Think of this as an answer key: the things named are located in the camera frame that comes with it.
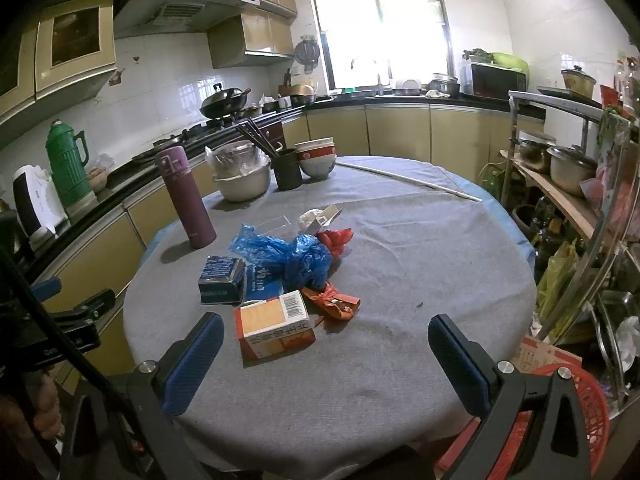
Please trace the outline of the person's left hand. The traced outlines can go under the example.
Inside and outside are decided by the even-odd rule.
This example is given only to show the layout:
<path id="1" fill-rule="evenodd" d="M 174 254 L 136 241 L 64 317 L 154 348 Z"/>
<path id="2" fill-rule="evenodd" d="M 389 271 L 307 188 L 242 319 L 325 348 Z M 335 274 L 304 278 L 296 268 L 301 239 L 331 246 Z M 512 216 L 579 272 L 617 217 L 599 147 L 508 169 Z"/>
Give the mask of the person's left hand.
<path id="1" fill-rule="evenodd" d="M 44 374 L 36 395 L 36 414 L 32 422 L 44 440 L 55 439 L 61 431 L 62 416 L 58 388 L 52 378 Z M 1 400 L 1 426 L 11 430 L 19 439 L 31 439 L 34 434 L 20 408 L 13 402 Z"/>

